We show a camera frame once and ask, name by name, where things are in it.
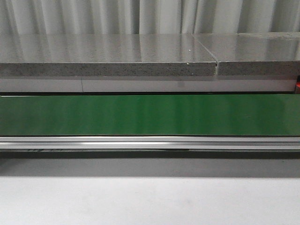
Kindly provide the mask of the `aluminium conveyor side rail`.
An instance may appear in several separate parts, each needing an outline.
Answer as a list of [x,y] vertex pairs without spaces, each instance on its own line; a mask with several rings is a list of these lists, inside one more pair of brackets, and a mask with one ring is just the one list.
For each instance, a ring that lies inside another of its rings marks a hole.
[[298,136],[3,136],[2,152],[299,152]]

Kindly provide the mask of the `grey speckled stone counter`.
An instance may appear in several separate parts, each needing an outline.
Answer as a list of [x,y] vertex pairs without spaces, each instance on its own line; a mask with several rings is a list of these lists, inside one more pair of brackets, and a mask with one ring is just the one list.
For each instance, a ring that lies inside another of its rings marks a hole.
[[294,92],[297,32],[1,35],[2,93]]

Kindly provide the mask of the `red plastic tray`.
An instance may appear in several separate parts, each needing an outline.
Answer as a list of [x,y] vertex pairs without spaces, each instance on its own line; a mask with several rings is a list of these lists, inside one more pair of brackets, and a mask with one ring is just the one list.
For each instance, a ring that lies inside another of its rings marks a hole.
[[297,82],[295,86],[295,94],[300,94],[300,76],[297,77]]

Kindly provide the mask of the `white pleated curtain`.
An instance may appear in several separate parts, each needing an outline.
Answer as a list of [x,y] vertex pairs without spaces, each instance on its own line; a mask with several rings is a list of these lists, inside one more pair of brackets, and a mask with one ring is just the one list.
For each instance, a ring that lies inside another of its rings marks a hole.
[[297,0],[3,0],[2,34],[185,34],[300,30]]

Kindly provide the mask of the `green conveyor belt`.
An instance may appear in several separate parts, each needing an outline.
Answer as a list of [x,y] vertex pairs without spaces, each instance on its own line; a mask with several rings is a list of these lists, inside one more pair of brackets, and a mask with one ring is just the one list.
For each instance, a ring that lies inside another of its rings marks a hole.
[[299,135],[295,94],[1,97],[2,136]]

